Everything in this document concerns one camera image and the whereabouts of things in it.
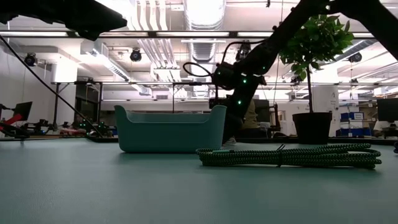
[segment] monitor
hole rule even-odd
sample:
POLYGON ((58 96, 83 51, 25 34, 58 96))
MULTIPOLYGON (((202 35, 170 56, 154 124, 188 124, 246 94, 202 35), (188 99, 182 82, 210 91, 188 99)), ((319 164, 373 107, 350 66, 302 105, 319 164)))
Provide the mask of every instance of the monitor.
POLYGON ((379 121, 398 121, 398 98, 377 100, 379 121))
POLYGON ((19 121, 27 121, 30 114, 30 109, 32 108, 33 102, 18 103, 14 109, 14 116, 20 114, 22 118, 19 121))
POLYGON ((254 105, 256 106, 257 122, 270 122, 269 101, 254 100, 254 105))

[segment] camera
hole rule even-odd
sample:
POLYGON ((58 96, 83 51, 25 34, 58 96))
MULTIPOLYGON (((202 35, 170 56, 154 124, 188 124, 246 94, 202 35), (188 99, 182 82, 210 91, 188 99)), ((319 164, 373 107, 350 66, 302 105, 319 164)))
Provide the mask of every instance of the camera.
POLYGON ((130 59, 133 61, 133 62, 139 62, 139 61, 141 61, 141 53, 140 53, 140 50, 139 49, 133 49, 132 50, 132 53, 131 53, 131 55, 130 55, 130 59))

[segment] plastic bin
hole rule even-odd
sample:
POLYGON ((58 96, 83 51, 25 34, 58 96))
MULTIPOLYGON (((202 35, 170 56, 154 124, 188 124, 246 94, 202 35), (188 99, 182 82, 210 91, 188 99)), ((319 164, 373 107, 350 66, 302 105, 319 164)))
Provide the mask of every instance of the plastic bin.
POLYGON ((149 114, 115 106, 119 146, 124 152, 195 153, 198 148, 220 149, 225 106, 210 114, 149 114))

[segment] braided rope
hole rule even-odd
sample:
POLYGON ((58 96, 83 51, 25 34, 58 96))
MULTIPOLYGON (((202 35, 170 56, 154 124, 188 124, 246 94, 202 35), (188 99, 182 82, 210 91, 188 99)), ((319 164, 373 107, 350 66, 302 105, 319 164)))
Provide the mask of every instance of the braided rope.
POLYGON ((381 160, 379 151, 370 144, 319 146, 310 149, 278 149, 275 151, 235 151, 197 149, 204 166, 268 164, 303 167, 357 167, 374 169, 381 160))

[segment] small tree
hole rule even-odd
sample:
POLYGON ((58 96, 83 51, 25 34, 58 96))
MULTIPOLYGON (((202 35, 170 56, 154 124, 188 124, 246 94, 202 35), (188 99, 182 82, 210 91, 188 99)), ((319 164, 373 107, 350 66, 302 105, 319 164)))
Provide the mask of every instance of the small tree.
POLYGON ((344 27, 338 16, 313 16, 280 51, 283 64, 292 64, 292 72, 302 80, 307 77, 310 113, 313 113, 310 67, 319 70, 319 61, 336 61, 335 56, 352 45, 353 39, 349 21, 344 27))

